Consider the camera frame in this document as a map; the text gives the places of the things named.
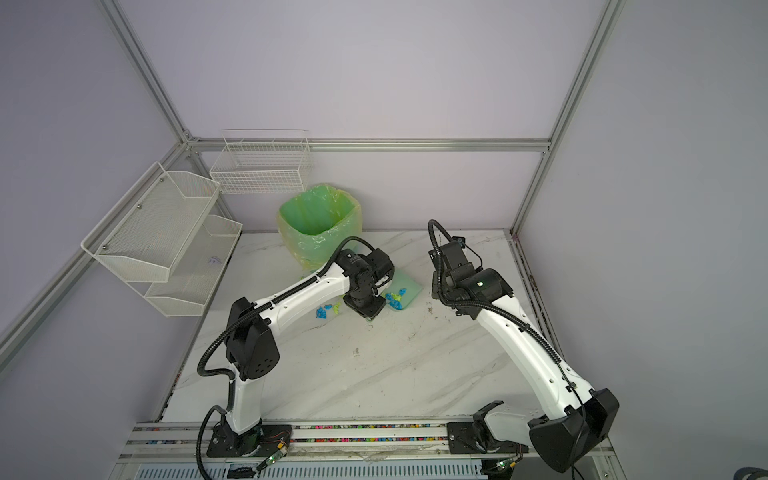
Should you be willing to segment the green plastic dustpan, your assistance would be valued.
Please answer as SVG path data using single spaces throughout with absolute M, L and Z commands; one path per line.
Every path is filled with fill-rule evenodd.
M 383 291 L 386 304 L 393 310 L 405 310 L 421 293 L 423 287 L 403 269 L 395 271 L 392 281 Z

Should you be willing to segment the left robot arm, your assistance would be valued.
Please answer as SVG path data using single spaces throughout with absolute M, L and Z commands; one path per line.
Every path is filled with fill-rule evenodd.
M 317 271 L 272 296 L 232 303 L 224 331 L 201 355 L 196 371 L 203 378 L 225 376 L 227 403 L 209 409 L 196 441 L 198 463 L 212 458 L 268 457 L 286 450 L 290 426 L 265 428 L 261 414 L 264 378 L 277 365 L 278 335 L 300 317 L 340 297 L 359 316 L 372 320 L 386 305 L 381 291 L 395 276 L 390 257 L 360 237 L 344 239 Z M 202 451 L 205 429 L 217 413 L 207 451 Z

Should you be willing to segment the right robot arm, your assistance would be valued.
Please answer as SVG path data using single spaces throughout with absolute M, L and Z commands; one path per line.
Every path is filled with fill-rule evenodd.
M 494 269 L 475 267 L 463 240 L 434 242 L 432 295 L 458 316 L 483 327 L 517 366 L 539 402 L 533 414 L 492 401 L 472 419 L 473 441 L 483 452 L 505 443 L 532 448 L 553 470 L 564 473 L 609 433 L 619 401 L 571 369 L 539 329 L 527 320 L 508 282 Z

